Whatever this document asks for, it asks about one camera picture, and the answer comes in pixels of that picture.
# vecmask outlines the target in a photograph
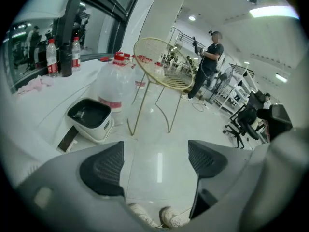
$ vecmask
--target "fluorescent light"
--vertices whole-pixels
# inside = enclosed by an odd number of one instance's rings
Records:
[[[250,10],[254,18],[264,16],[288,16],[299,19],[298,14],[291,6],[268,6]]]
[[[278,78],[280,81],[286,83],[288,79],[284,78],[283,76],[279,75],[278,73],[276,74],[276,78]]]
[[[14,35],[12,36],[12,38],[15,38],[15,37],[18,37],[18,36],[21,36],[21,35],[24,35],[24,34],[26,34],[26,32],[17,33],[17,34],[14,34]]]
[[[158,153],[158,166],[157,166],[157,176],[156,181],[157,183],[162,183],[163,179],[163,155],[162,153]]]

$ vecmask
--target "gold metal chair leg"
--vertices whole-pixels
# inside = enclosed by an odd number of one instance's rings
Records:
[[[143,78],[141,79],[141,82],[140,82],[140,83],[143,82],[145,75],[146,75],[146,73],[144,73],[144,76],[143,76]],[[134,100],[133,100],[133,102],[132,102],[132,105],[133,105],[134,101],[136,100],[136,97],[137,97],[137,94],[139,93],[139,90],[140,90],[140,85],[139,85],[139,88],[138,88],[138,90],[137,90],[137,92],[136,92],[136,94],[135,94],[135,97],[134,97]]]
[[[171,130],[172,130],[172,127],[173,127],[174,121],[175,121],[175,117],[176,117],[176,114],[177,114],[177,111],[178,111],[178,107],[179,107],[180,99],[181,99],[181,97],[182,97],[183,92],[181,92],[181,93],[180,93],[180,96],[179,96],[179,99],[178,99],[178,103],[177,103],[177,107],[176,107],[176,111],[175,111],[175,114],[174,114],[174,118],[173,118],[173,121],[172,121],[171,126],[169,127],[169,121],[168,121],[168,118],[166,117],[166,115],[165,115],[165,113],[163,112],[163,110],[161,109],[161,107],[159,107],[159,106],[157,105],[157,102],[158,102],[158,100],[159,100],[159,98],[160,98],[160,96],[161,96],[161,94],[162,94],[162,92],[163,92],[164,88],[165,88],[165,87],[163,87],[163,89],[162,89],[162,91],[161,91],[161,93],[160,93],[160,95],[159,95],[158,99],[156,100],[155,105],[156,105],[156,106],[157,106],[157,108],[159,108],[159,109],[160,109],[160,111],[163,113],[163,116],[164,116],[164,118],[165,118],[165,120],[166,120],[166,123],[167,123],[167,125],[168,125],[168,133],[170,133],[170,132],[171,132]]]
[[[173,118],[172,124],[171,124],[170,129],[169,129],[169,133],[172,130],[172,127],[173,127],[174,120],[175,120],[175,117],[176,117],[176,114],[177,114],[177,111],[178,111],[178,107],[179,107],[179,103],[180,103],[180,99],[182,97],[182,94],[183,94],[183,91],[180,93],[180,96],[179,96],[179,99],[178,99],[178,103],[177,103],[177,107],[176,107],[176,111],[175,111],[175,114],[174,114],[174,118]]]
[[[130,133],[131,133],[131,136],[133,136],[133,135],[135,134],[135,130],[136,130],[136,127],[137,127],[137,123],[138,123],[139,118],[140,118],[140,112],[141,112],[141,109],[142,109],[142,107],[143,107],[143,104],[144,104],[144,101],[145,101],[145,98],[146,98],[147,91],[148,91],[148,88],[149,88],[150,83],[151,83],[151,82],[148,82],[147,88],[146,88],[146,90],[145,90],[145,94],[144,94],[144,97],[143,97],[143,100],[141,101],[140,110],[139,110],[139,113],[138,113],[138,115],[137,115],[137,119],[136,119],[136,122],[135,122],[135,127],[134,127],[133,132],[132,132],[131,127],[130,127],[129,119],[126,120],[126,121],[127,121],[127,125],[128,125],[128,127],[129,127],[129,130],[130,130]]]

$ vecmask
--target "black pants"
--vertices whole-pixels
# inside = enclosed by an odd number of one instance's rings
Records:
[[[195,82],[193,85],[192,90],[188,93],[188,98],[193,98],[199,89],[202,87],[204,81],[206,80],[206,77],[210,77],[213,74],[213,71],[210,69],[205,68],[204,72],[202,71],[202,67],[199,67],[197,71],[197,75],[195,76]]]

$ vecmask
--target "dark bottle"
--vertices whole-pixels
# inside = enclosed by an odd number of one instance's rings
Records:
[[[60,47],[61,75],[67,77],[72,75],[72,50],[70,43],[64,43]]]

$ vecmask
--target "gold wire chair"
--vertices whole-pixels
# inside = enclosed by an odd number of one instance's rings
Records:
[[[147,76],[148,85],[146,87],[146,91],[140,105],[139,113],[133,131],[130,127],[129,120],[127,120],[130,133],[132,136],[135,134],[136,127],[140,118],[140,112],[142,110],[145,97],[151,83],[163,86],[163,89],[158,99],[156,100],[155,105],[163,113],[167,122],[168,132],[170,133],[177,114],[181,95],[183,91],[189,88],[193,82],[193,71],[191,65],[186,59],[186,57],[177,49],[177,47],[156,38],[144,38],[137,41],[134,45],[134,55],[135,61],[145,72],[141,82],[143,82],[145,76]],[[169,126],[169,122],[165,113],[157,105],[157,102],[159,101],[159,98],[161,97],[161,94],[163,93],[165,87],[180,91],[176,111],[171,126]],[[139,90],[140,87],[135,95],[133,103],[136,100]]]

